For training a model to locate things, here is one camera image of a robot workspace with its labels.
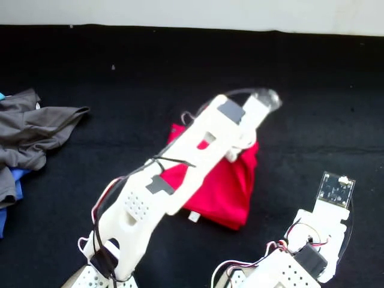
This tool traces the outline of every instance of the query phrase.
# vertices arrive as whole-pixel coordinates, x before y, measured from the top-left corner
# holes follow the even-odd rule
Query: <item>black mat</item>
[[[104,186],[158,152],[182,110],[248,86],[276,89],[284,105],[258,133],[247,225],[165,217],[137,267],[141,288],[207,287],[221,261],[258,259],[313,207],[324,170],[357,180],[355,230],[324,287],[383,286],[384,39],[101,26],[0,27],[0,38],[1,92],[34,87],[44,106],[91,107],[23,178],[0,241],[2,288],[59,287],[85,263],[76,241]]]

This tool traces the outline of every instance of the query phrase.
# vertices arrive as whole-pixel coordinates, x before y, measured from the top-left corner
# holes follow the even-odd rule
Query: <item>white robotic arm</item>
[[[348,245],[349,233],[341,220],[352,209],[355,180],[324,172],[313,212],[300,209],[278,243],[270,242],[259,261],[245,263],[230,260],[216,288],[319,288],[329,281]]]
[[[254,89],[250,94],[242,107],[225,95],[216,96],[158,155],[111,182],[92,209],[95,229],[79,240],[89,265],[71,286],[63,287],[136,285],[131,274],[164,214],[178,212],[223,157],[235,161],[243,147],[256,139],[256,128],[264,118],[281,104],[272,90]],[[205,149],[198,148],[202,141],[208,143]],[[188,166],[187,173],[174,190],[160,174],[179,164]]]

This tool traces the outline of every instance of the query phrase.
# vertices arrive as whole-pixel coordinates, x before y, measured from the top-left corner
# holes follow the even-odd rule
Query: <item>white 3d-printed part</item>
[[[88,265],[72,285],[72,288],[107,288],[112,287],[110,281],[100,275],[91,265]],[[118,283],[117,287],[138,288],[134,277],[130,277],[126,282]]]
[[[72,288],[89,287],[105,288],[108,287],[108,279],[101,276],[92,266],[86,266]]]
[[[255,287],[320,288],[320,284],[289,253],[275,250],[240,286]]]
[[[241,284],[247,279],[244,272],[240,269],[233,272],[230,281],[228,282],[226,288],[240,288]]]

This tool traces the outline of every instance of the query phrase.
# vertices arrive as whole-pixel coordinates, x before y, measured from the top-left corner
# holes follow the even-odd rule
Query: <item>gray cloth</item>
[[[16,188],[8,167],[39,170],[46,151],[60,147],[87,107],[44,107],[33,89],[0,101],[0,208],[16,201]]]

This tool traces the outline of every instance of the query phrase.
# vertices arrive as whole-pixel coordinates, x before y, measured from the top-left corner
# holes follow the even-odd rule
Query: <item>red cloth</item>
[[[185,130],[184,126],[172,124],[168,143]],[[200,213],[221,225],[238,230],[247,220],[250,210],[250,197],[254,186],[254,169],[259,144],[244,151],[230,163],[222,159],[204,179],[202,186],[184,205],[191,211]],[[177,165],[164,171],[161,177],[174,189],[181,185],[187,166]]]

